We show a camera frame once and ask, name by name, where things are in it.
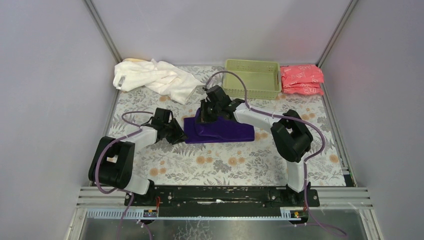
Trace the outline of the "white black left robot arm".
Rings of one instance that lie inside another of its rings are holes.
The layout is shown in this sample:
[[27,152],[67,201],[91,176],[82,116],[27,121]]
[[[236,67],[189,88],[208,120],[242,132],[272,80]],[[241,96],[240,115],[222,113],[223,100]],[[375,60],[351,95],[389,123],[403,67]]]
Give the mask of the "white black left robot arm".
[[119,138],[104,136],[98,143],[88,178],[104,194],[110,191],[103,189],[103,185],[113,190],[146,195],[154,182],[133,172],[136,147],[146,148],[163,139],[176,145],[187,139],[173,112],[164,108],[157,108],[147,122],[135,124],[135,127],[137,129],[132,133]]

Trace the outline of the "purple microfibre towel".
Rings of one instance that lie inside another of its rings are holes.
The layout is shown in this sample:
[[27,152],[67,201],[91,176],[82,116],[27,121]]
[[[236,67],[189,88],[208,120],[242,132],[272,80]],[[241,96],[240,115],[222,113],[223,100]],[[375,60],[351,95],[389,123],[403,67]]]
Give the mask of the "purple microfibre towel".
[[222,117],[211,123],[197,123],[199,115],[200,111],[197,110],[194,117],[183,120],[187,144],[240,143],[255,140],[255,130],[252,125],[226,120]]

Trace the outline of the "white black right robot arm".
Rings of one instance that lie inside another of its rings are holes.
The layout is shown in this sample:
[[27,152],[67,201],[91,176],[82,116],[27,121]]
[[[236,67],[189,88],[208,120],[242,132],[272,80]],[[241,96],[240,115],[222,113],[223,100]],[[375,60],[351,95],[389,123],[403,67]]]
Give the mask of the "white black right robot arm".
[[247,124],[271,133],[280,156],[286,160],[288,170],[287,186],[296,193],[302,192],[307,180],[302,163],[304,155],[311,149],[313,136],[303,120],[294,110],[282,116],[254,110],[247,101],[233,100],[220,86],[205,89],[206,98],[201,100],[197,124],[210,124],[226,120],[237,124]]

